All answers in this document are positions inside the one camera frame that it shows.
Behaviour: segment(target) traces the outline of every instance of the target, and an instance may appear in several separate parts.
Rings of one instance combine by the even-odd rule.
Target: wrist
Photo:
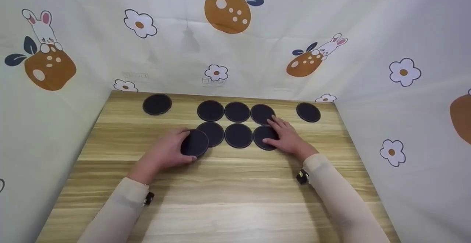
[[[295,156],[299,159],[301,163],[304,163],[304,161],[308,157],[314,154],[319,154],[319,151],[317,151],[316,148],[313,147],[311,144],[304,142],[298,146]]]

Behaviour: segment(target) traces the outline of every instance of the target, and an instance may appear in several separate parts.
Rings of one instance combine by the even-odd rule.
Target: bunny ear
[[[341,46],[341,45],[345,44],[347,41],[348,41],[347,38],[342,38],[337,42],[337,46]]]
[[[41,21],[44,22],[47,25],[50,25],[51,20],[52,20],[51,13],[48,12],[47,10],[43,10],[42,13],[41,13]]]
[[[32,13],[31,10],[28,10],[27,8],[24,8],[22,11],[21,11],[21,14],[23,15],[23,17],[25,17],[28,22],[30,23],[30,25],[33,25],[36,23],[36,21],[38,20],[36,18],[36,16],[34,15],[34,13]]]
[[[332,37],[332,40],[330,40],[330,42],[336,42],[338,39],[340,39],[340,37],[342,37],[342,34],[341,33],[337,33],[335,34],[333,37]]]

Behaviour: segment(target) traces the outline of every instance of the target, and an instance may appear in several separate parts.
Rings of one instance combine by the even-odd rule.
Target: beige sleeve
[[[389,243],[366,203],[325,156],[308,157],[304,170],[309,174],[309,183],[340,226],[345,243]]]
[[[78,242],[126,242],[141,214],[148,192],[149,186],[123,178]]]

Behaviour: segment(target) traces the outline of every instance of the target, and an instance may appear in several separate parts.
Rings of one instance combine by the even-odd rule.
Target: brown egg
[[[466,94],[450,105],[450,116],[456,133],[471,144],[471,95]]]
[[[251,19],[246,0],[206,0],[205,15],[214,28],[226,33],[245,31]]]
[[[305,77],[313,73],[322,63],[322,55],[313,56],[311,52],[305,52],[291,61],[286,67],[286,72],[294,77]]]
[[[77,68],[72,59],[54,45],[48,45],[49,53],[37,52],[25,60],[26,75],[34,84],[47,90],[62,89]]]

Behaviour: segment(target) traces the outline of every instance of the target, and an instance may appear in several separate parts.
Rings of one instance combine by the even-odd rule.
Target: black round coaster
[[[219,145],[224,139],[224,129],[213,121],[206,121],[196,128],[205,133],[209,138],[209,147]]]
[[[198,106],[197,113],[204,121],[217,121],[224,115],[224,107],[217,101],[203,101]]]
[[[252,116],[252,119],[257,124],[261,125],[268,125],[266,119],[271,119],[272,115],[275,115],[275,112],[270,108],[270,106],[265,104],[256,104],[250,110],[250,116]]]
[[[231,124],[224,134],[226,142],[235,148],[245,148],[252,143],[252,130],[245,124]]]
[[[321,119],[321,112],[319,109],[307,102],[301,102],[296,106],[296,112],[301,119],[308,122],[317,122]]]
[[[250,117],[250,109],[247,105],[241,102],[231,102],[226,105],[224,109],[226,117],[233,122],[247,121]]]
[[[276,147],[271,146],[270,144],[265,144],[263,139],[279,140],[280,138],[271,126],[262,125],[254,130],[254,142],[257,144],[257,146],[259,146],[259,148],[267,151],[276,149]]]
[[[172,107],[172,100],[165,94],[154,94],[144,100],[142,109],[150,115],[165,114]]]
[[[207,151],[208,146],[208,136],[198,129],[192,129],[181,143],[180,152],[186,156],[199,157]]]

